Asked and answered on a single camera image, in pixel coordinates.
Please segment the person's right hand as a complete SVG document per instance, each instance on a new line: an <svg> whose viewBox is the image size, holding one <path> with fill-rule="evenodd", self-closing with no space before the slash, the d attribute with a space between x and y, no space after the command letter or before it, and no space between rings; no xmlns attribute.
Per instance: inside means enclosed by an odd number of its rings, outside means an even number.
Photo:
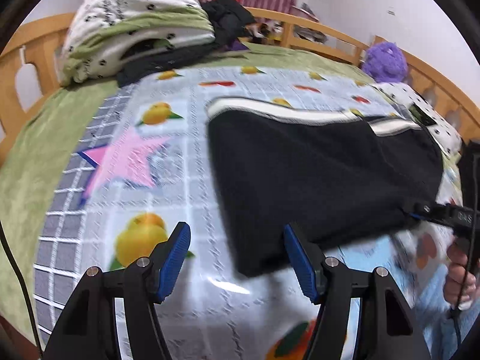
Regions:
<svg viewBox="0 0 480 360"><path fill-rule="evenodd" d="M463 239L454 240L448 247L447 256L450 261L448 273L443 287L443 296L452 306L473 302L479 297L479 286L475 275L467 272L468 256L462 249Z"/></svg>

